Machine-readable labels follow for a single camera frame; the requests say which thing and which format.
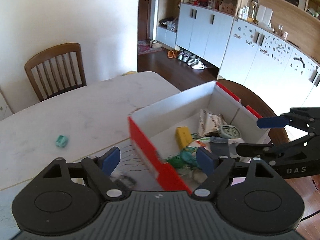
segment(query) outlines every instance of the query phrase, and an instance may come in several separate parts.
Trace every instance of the white cabinet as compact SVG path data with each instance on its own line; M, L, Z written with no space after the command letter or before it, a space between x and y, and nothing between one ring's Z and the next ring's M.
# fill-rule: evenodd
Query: white cabinet
M204 59L220 68L225 55L233 17L210 11L209 37L204 52Z
M174 48L176 45L176 33L170 30L167 30L164 27L157 27L156 40L168 45L171 48Z
M184 3L180 5L176 44L184 49L189 49L196 9L196 6Z
M197 7L194 13L194 23L188 49L203 58L211 28L212 11Z
M219 76L244 84L257 53L263 30L243 20L234 20Z
M0 92L0 121L12 115L12 112Z
M302 104L302 107L320 107L320 73L317 71L317 76L314 81L314 86Z
M289 62L278 78L274 112L289 112L291 107L301 107L316 80L317 66L302 52L293 48Z
M277 36L263 31L260 34L259 48L244 86L257 94L277 114L278 104L283 95L279 91L279 82L289 61L293 47Z

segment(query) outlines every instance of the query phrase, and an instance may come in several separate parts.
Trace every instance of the shoe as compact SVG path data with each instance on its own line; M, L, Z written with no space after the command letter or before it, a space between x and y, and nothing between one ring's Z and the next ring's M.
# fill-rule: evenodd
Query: shoe
M168 58L173 58L173 56L174 56L173 50L169 50L168 51Z
M191 65L191 68L193 69L204 69L204 65L201 61L197 60L196 63Z
M179 55L177 56L177 59L178 60L182 60L182 58L183 58L183 52L180 51Z
M193 65L194 63L197 63L197 59L195 59L195 58L190 58L190 59L187 61L188 66L191 66L191 65Z
M185 53L185 54L183 55L182 61L183 61L183 62L187 62L189 58L190 58L190 55L187 54L187 53Z
M152 44L155 42L155 40L151 40L150 42L149 42L149 47L150 48L152 48Z
M176 52L174 53L173 57L177 58L179 56L180 51L176 50Z
M159 49L159 48L161 48L162 47L162 44L160 44L159 42L154 42L154 43L152 43L152 48L153 49Z

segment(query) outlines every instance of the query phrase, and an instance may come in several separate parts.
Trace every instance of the teal eraser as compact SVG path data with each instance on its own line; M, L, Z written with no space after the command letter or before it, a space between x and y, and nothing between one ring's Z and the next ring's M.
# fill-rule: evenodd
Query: teal eraser
M68 137L64 135L59 135L56 140L56 146L59 148L64 148L68 143Z

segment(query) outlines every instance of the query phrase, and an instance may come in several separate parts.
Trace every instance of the yellow box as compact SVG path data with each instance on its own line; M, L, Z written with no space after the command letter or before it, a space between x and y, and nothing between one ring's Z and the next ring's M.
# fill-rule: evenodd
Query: yellow box
M175 137L180 150L193 142L193 138L191 136L189 128L186 126L177 127Z

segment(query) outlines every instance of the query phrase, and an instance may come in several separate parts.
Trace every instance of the orange shoe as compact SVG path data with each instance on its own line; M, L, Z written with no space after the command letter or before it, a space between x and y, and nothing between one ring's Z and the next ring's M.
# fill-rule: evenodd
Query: orange shoe
M179 53L180 53L180 51L179 51L179 50L176 50L176 52L174 53L173 57L174 57L174 58L177 58L178 55L179 55Z
M173 58L173 56L174 56L173 50L169 50L168 51L168 58Z

